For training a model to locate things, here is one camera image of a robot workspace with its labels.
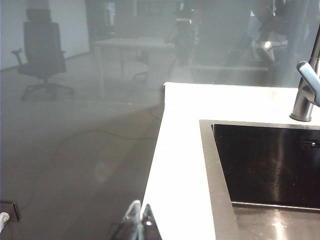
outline faucet handle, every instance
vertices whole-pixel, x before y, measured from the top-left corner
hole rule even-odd
[[[320,78],[307,61],[301,61],[297,64],[296,69],[307,83],[302,90],[305,97],[314,105],[320,107]]]

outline sink rim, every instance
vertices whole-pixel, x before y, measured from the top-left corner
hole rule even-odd
[[[239,239],[239,228],[213,134],[213,128],[215,124],[305,130],[320,130],[320,126],[291,123],[266,123],[209,119],[199,120],[216,239]]]

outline kitchen counter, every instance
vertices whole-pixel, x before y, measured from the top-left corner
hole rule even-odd
[[[297,91],[165,84],[165,108],[143,199],[143,206],[151,205],[163,240],[216,238],[199,121],[320,126],[319,107],[314,107],[311,122],[289,117]]]

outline chair base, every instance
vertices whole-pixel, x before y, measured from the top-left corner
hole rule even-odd
[[[64,86],[61,84],[56,83],[49,83],[47,79],[44,80],[44,83],[29,85],[25,88],[23,91],[23,95],[21,97],[21,101],[25,101],[27,98],[27,95],[30,93],[33,93],[35,91],[45,89],[45,91],[49,94],[51,94],[52,100],[57,100],[57,89],[65,89],[69,91],[70,95],[75,94],[75,90],[72,87]]]

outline black object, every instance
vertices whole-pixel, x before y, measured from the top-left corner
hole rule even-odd
[[[8,221],[10,222],[18,222],[20,220],[18,207],[14,201],[0,200],[0,213],[2,212],[9,214],[10,218]]]
[[[215,124],[232,202],[320,209],[320,130]]]
[[[176,62],[180,66],[189,64],[192,50],[196,44],[196,34],[192,27],[192,12],[191,0],[185,0],[183,9],[177,12],[179,17],[175,19],[176,26],[171,30],[165,41],[167,44],[173,44],[176,48],[176,58],[168,70],[168,76],[171,74]],[[177,29],[177,33],[170,39],[169,37],[175,29]]]
[[[150,205],[145,206],[142,219],[140,214],[141,203],[136,200],[131,203],[111,240],[162,240]]]
[[[29,85],[23,92],[21,100],[24,101],[29,93],[45,89],[52,94],[52,99],[57,98],[57,89],[62,88],[74,93],[74,89],[56,83],[49,83],[48,78],[66,72],[66,63],[61,50],[59,25],[51,22],[48,9],[27,9],[28,22],[23,23],[24,51],[27,59],[22,64],[21,49],[13,50],[11,53],[17,57],[19,67],[18,73],[36,77],[43,83]]]

